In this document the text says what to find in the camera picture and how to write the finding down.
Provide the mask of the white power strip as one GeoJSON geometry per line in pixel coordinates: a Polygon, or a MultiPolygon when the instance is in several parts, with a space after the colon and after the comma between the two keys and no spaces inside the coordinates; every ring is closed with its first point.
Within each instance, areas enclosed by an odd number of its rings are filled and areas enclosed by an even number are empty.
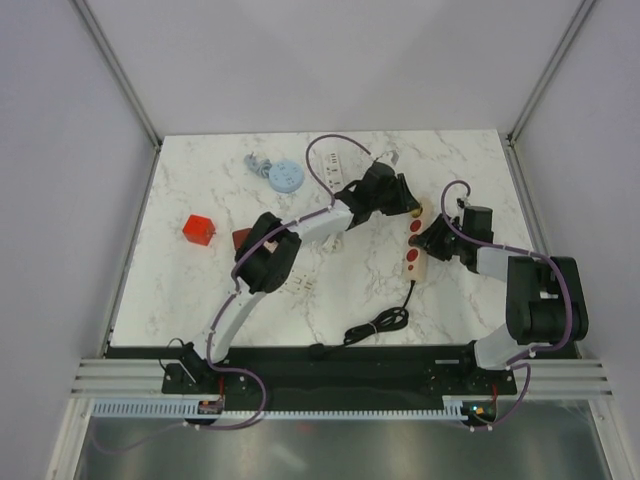
{"type": "Polygon", "coordinates": [[[336,152],[327,153],[322,158],[322,173],[324,183],[331,192],[338,192],[345,187],[340,157],[336,152]]]}

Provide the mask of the black plug with cable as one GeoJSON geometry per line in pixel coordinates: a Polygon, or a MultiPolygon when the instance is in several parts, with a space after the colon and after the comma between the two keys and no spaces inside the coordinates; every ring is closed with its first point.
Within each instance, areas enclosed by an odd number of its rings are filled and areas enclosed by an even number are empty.
{"type": "Polygon", "coordinates": [[[310,345],[308,347],[310,358],[321,360],[336,351],[359,344],[369,337],[396,332],[406,328],[410,318],[408,303],[412,297],[415,285],[416,281],[411,280],[407,296],[400,306],[388,308],[380,312],[373,320],[346,330],[341,344],[327,346],[323,343],[316,343],[310,345]]]}

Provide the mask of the white adapter plug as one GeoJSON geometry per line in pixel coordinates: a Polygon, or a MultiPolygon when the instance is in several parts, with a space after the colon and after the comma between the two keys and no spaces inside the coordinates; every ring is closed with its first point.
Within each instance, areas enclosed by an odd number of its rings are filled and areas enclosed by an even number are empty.
{"type": "Polygon", "coordinates": [[[294,295],[310,293],[315,285],[315,274],[308,269],[293,269],[282,289],[294,295]]]}

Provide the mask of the dark red carp adapter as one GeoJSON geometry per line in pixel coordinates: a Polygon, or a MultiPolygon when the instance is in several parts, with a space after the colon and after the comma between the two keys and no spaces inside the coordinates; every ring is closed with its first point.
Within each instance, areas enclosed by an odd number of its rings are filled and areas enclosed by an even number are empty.
{"type": "Polygon", "coordinates": [[[250,228],[238,229],[232,232],[232,241],[235,250],[239,250],[242,247],[250,232],[250,228]]]}

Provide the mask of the red socket cube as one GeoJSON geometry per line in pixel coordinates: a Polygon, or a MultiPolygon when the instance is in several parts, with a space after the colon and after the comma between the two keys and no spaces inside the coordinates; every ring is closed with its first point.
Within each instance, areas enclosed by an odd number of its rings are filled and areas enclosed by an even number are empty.
{"type": "Polygon", "coordinates": [[[216,233],[216,227],[210,218],[191,214],[182,228],[182,233],[187,241],[208,246],[216,233]]]}

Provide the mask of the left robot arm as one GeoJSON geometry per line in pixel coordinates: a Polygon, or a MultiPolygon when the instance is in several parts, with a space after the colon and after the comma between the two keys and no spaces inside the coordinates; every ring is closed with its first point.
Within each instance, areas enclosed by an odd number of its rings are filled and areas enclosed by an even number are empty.
{"type": "Polygon", "coordinates": [[[405,175],[375,162],[361,179],[331,193],[326,207],[288,222],[270,212],[260,215],[235,253],[227,298],[194,341],[194,349],[204,359],[187,366],[185,382],[198,393],[216,388],[220,378],[216,365],[227,356],[251,311],[286,282],[303,246],[347,232],[367,222],[375,212],[397,216],[420,208],[405,175]]]}

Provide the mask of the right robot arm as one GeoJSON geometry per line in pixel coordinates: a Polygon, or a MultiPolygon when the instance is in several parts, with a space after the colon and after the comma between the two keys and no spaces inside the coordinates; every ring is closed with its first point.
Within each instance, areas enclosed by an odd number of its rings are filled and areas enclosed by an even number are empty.
{"type": "Polygon", "coordinates": [[[493,210],[470,206],[462,214],[439,214],[409,245],[439,261],[456,257],[470,272],[506,285],[505,322],[473,341],[474,359],[458,368],[467,392],[483,392],[494,371],[508,369],[539,352],[557,351],[583,340],[589,317],[578,265],[571,257],[546,257],[537,252],[493,242],[493,210]]]}

